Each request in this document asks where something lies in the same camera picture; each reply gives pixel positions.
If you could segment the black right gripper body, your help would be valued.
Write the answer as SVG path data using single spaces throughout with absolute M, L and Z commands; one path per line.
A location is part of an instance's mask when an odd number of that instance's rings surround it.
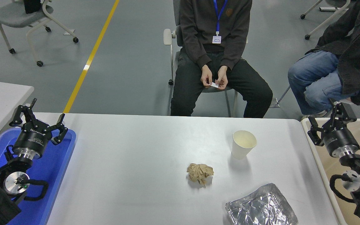
M 322 132 L 322 140 L 331 157 L 356 153 L 360 146 L 347 126 Z

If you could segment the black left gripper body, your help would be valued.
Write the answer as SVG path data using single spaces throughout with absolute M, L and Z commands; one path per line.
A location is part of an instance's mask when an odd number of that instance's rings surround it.
M 36 155 L 43 155 L 52 138 L 51 131 L 45 131 L 48 126 L 44 122 L 26 122 L 12 148 L 14 154 L 19 155 L 21 150 L 27 149 L 36 152 Z

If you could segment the person's left hand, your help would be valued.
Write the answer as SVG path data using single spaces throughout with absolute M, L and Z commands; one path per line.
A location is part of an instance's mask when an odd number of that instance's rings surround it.
M 218 70 L 218 78 L 216 80 L 216 84 L 218 85 L 218 90 L 224 90 L 227 87 L 228 79 L 227 79 L 227 66 L 221 66 Z

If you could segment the person's right hand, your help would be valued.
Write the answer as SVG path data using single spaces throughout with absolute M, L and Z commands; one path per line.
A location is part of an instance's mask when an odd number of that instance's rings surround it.
M 201 76 L 201 82 L 205 88 L 209 88 L 212 84 L 212 72 L 209 69 L 208 65 L 204 65 L 202 67 L 202 76 Z

